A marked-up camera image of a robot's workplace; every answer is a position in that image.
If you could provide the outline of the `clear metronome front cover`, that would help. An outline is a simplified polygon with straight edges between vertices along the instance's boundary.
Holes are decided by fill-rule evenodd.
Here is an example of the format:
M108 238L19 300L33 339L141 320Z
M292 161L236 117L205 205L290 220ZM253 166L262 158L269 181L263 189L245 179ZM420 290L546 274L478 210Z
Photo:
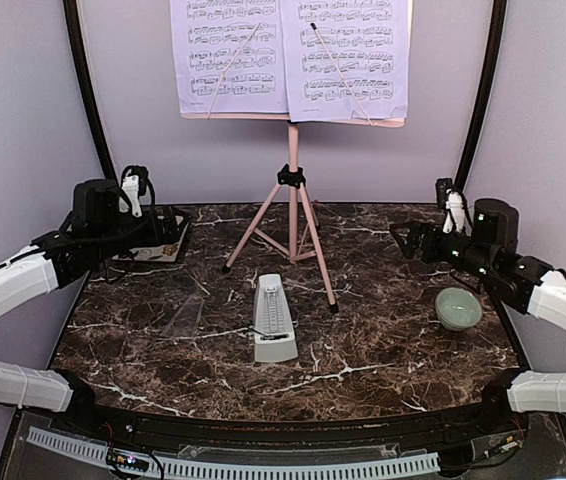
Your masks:
M198 331L204 305L204 298L198 295L189 296L164 326L161 336L167 338L193 337Z

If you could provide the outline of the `pink music stand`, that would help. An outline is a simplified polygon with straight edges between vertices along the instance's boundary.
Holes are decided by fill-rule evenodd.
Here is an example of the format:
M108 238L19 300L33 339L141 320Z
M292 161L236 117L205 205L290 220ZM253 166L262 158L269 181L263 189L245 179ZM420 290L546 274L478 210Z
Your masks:
M274 187L251 220L229 259L223 265L222 271L227 273L231 270L248 240L256 235L283 254L292 264L308 258L316 259L325 287L330 312L333 314L338 313L339 306L320 243L319 222L309 197L303 168L299 165L299 124L292 121L287 114L273 113L184 113L182 117L190 120L285 120L287 122L288 162L277 173ZM289 189L289 241L287 246L283 246L259 228L265 213L283 187Z

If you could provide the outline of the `white metronome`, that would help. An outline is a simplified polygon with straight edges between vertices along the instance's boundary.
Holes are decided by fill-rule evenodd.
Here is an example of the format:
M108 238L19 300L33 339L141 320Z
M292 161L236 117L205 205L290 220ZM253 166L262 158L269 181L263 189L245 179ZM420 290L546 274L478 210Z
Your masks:
M279 274L258 278L253 333L257 363L282 363L298 357L295 330Z

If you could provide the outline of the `sheet music page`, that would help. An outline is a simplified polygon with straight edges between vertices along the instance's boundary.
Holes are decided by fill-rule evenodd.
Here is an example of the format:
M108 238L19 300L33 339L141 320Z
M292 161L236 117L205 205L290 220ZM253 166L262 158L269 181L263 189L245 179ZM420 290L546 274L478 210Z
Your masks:
M411 1L282 1L290 120L405 121L412 13Z
M170 3L180 113L288 112L280 3Z

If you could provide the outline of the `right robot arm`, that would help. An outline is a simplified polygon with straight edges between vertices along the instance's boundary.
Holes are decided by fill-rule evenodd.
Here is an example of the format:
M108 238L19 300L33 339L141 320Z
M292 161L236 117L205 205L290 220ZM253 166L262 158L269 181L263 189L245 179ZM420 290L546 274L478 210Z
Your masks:
M502 200L478 199L471 231L465 233L463 206L448 201L446 209L441 226L391 226L402 254L424 263L447 263L476 277L505 305L566 331L566 271L518 253L518 211ZM484 434L497 432L512 413L566 413L566 373L508 369L483 388L482 403L474 410L473 424Z

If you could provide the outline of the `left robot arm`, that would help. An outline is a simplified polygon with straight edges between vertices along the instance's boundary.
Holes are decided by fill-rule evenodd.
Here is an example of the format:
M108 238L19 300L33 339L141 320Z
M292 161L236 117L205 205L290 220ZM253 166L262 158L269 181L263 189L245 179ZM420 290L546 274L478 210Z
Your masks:
M143 167L131 167L121 180L80 183L62 225L0 263L0 317L74 283L111 258L172 260L188 223L185 212L157 205ZM64 412L80 434L94 436L104 427L104 415L93 401L92 389L71 372L0 361L0 404Z

